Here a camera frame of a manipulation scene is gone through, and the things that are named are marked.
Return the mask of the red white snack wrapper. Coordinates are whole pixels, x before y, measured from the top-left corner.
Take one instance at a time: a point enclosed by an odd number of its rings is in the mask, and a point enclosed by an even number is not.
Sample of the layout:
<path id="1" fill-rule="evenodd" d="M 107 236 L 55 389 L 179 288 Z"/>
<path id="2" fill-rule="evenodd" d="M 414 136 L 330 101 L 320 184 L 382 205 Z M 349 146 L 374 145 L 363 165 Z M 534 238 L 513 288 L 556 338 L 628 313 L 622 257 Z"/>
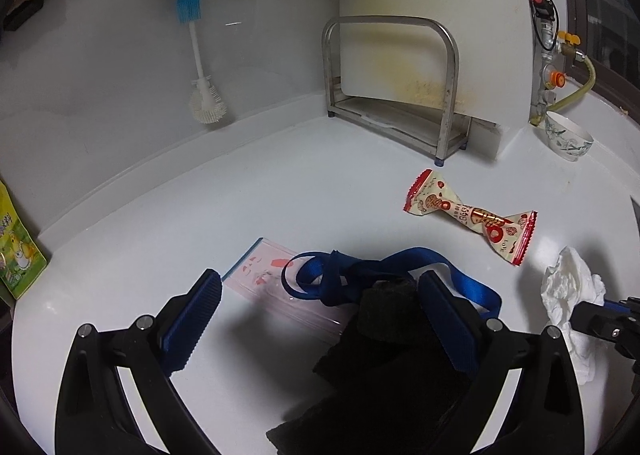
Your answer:
<path id="1" fill-rule="evenodd" d="M 474 233 L 483 235 L 495 253 L 512 265 L 521 265 L 537 224 L 536 211 L 501 216 L 463 204 L 440 173 L 424 170 L 408 190 L 404 211 L 423 216 L 442 212 Z"/>

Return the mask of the white tissue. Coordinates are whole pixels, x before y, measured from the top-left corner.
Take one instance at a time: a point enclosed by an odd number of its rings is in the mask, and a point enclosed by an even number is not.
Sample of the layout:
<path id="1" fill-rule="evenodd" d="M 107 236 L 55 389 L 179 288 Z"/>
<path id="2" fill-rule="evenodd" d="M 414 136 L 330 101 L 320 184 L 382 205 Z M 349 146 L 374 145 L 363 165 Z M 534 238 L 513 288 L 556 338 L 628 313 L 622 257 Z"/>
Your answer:
<path id="1" fill-rule="evenodd" d="M 544 272 L 540 288 L 541 302 L 550 325 L 562 331 L 579 386 L 593 381 L 596 375 L 596 340 L 575 331 L 570 318 L 582 302 L 602 307 L 606 288 L 599 274 L 573 247 L 564 247 L 552 267 Z"/>

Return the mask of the steel gas pipe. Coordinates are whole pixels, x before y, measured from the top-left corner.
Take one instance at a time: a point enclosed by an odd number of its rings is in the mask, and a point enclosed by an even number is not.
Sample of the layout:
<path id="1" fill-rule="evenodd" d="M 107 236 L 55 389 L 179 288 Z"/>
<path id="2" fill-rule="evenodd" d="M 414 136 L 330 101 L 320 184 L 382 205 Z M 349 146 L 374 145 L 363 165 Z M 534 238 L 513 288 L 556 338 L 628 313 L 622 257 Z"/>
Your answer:
<path id="1" fill-rule="evenodd" d="M 554 0 L 528 0 L 528 5 L 534 33 L 534 81 L 529 122 L 539 126 L 548 108 L 559 100 L 558 91 L 562 89 L 547 90 L 544 86 L 547 71 L 562 71 L 558 40 L 560 16 Z"/>

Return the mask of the white floral ceramic bowl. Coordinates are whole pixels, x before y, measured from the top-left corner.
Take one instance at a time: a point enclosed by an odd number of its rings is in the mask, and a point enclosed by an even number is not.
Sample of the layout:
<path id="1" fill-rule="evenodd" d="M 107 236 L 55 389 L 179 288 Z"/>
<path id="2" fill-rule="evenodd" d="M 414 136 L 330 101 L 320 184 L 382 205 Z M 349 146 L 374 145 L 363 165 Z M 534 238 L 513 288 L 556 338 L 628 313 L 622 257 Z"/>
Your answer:
<path id="1" fill-rule="evenodd" d="M 581 126 L 553 111 L 544 117 L 544 135 L 552 152 L 570 162 L 584 157 L 593 144 L 593 137 Z"/>

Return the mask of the steel cutting board rack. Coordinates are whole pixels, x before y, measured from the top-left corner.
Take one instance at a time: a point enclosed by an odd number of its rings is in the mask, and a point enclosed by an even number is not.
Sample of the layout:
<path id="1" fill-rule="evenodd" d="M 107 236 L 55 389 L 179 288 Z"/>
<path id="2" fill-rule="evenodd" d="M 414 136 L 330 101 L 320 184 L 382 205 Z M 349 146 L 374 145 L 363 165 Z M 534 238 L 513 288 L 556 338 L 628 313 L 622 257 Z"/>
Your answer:
<path id="1" fill-rule="evenodd" d="M 431 29 L 442 40 L 445 72 L 442 81 L 421 81 L 399 71 L 399 84 L 382 85 L 366 95 L 347 94 L 335 71 L 341 57 L 333 37 L 347 26 L 401 26 Z M 321 37 L 324 99 L 329 117 L 357 123 L 431 157 L 442 167 L 454 152 L 466 149 L 473 119 L 457 110 L 460 55 L 457 41 L 441 22 L 419 16 L 336 16 Z"/>

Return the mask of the orange gas valve knob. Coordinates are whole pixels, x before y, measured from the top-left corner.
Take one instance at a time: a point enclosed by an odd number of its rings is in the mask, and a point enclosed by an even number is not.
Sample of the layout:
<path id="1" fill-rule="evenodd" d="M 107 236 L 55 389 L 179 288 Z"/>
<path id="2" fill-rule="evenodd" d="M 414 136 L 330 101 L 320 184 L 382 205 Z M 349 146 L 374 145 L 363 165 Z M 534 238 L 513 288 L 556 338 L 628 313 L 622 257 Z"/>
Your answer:
<path id="1" fill-rule="evenodd" d="M 564 72 L 551 69 L 546 72 L 546 80 L 544 80 L 544 86 L 547 90 L 553 90 L 556 88 L 564 88 L 566 85 L 566 74 Z"/>

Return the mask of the black cloth with blue strap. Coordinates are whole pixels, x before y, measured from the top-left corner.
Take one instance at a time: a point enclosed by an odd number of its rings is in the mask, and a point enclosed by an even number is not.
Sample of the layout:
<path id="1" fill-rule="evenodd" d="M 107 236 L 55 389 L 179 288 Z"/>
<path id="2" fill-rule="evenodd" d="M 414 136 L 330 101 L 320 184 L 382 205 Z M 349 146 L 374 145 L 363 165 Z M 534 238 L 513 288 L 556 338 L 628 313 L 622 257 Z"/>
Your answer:
<path id="1" fill-rule="evenodd" d="M 268 431 L 280 454 L 471 454 L 491 415 L 478 352 L 486 319 L 498 317 L 499 293 L 431 249 L 414 247 L 382 260 L 299 253 L 292 297 L 327 307 L 352 305 L 340 340 L 314 365 L 331 393 Z M 418 293 L 435 271 L 474 331 L 477 371 L 456 371 Z"/>

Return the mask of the white cutting board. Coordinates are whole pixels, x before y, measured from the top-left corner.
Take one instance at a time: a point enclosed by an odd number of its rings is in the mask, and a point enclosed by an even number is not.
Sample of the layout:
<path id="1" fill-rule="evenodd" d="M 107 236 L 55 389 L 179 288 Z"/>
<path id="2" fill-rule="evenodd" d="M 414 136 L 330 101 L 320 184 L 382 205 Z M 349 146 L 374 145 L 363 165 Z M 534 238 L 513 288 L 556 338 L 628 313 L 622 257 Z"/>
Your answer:
<path id="1" fill-rule="evenodd" d="M 457 41 L 461 114 L 516 128 L 528 119 L 533 33 L 527 0 L 340 0 L 343 16 L 419 16 L 441 22 Z M 341 32 L 343 91 L 366 95 L 399 84 L 399 71 L 442 81 L 442 40 L 431 29 L 347 26 Z"/>

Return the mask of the green yellow refill pouch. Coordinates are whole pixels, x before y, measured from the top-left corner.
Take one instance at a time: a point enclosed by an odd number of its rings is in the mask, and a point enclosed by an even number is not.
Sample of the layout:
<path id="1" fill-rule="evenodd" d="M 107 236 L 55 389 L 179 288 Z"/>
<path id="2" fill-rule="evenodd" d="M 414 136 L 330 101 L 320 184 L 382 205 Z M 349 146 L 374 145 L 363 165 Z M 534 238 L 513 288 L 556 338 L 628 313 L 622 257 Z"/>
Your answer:
<path id="1" fill-rule="evenodd" d="M 1 282 L 20 300 L 47 267 L 47 259 L 29 235 L 4 184 L 0 200 Z"/>

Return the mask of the blue white bottle brush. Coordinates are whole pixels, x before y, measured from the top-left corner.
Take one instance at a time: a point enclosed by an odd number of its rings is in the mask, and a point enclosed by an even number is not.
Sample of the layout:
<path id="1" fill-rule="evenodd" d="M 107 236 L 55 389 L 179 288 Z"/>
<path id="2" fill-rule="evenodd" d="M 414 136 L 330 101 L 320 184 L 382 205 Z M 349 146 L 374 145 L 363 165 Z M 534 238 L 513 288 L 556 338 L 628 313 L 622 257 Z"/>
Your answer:
<path id="1" fill-rule="evenodd" d="M 196 79 L 193 81 L 194 90 L 190 100 L 192 115 L 201 124 L 221 122 L 227 114 L 227 105 L 217 89 L 210 83 L 210 77 L 205 74 L 200 42 L 198 42 L 196 23 L 201 19 L 201 0 L 177 0 L 176 10 L 179 22 L 189 29 L 196 69 Z"/>

